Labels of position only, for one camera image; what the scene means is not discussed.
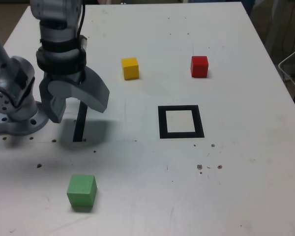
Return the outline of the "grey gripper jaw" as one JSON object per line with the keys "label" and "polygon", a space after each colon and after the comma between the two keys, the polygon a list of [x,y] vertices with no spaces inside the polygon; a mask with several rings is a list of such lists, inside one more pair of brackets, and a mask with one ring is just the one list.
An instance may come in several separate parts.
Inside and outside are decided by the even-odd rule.
{"label": "grey gripper jaw", "polygon": [[91,109],[103,113],[108,105],[110,91],[100,76],[85,67],[85,78],[77,85],[62,80],[54,80],[48,85],[48,92],[56,98],[76,98]]}
{"label": "grey gripper jaw", "polygon": [[48,76],[45,76],[39,85],[41,103],[46,116],[53,123],[61,123],[66,108],[66,99],[55,97],[49,93],[48,85],[51,81]]}

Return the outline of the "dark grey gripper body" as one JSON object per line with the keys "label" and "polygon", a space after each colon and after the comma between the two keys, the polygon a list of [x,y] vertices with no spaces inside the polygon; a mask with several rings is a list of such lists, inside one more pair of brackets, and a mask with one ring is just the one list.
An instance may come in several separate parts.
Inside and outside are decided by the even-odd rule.
{"label": "dark grey gripper body", "polygon": [[51,81],[63,81],[70,84],[80,84],[86,77],[84,70],[73,74],[58,74],[53,71],[45,72],[42,80],[43,84],[48,84]]}

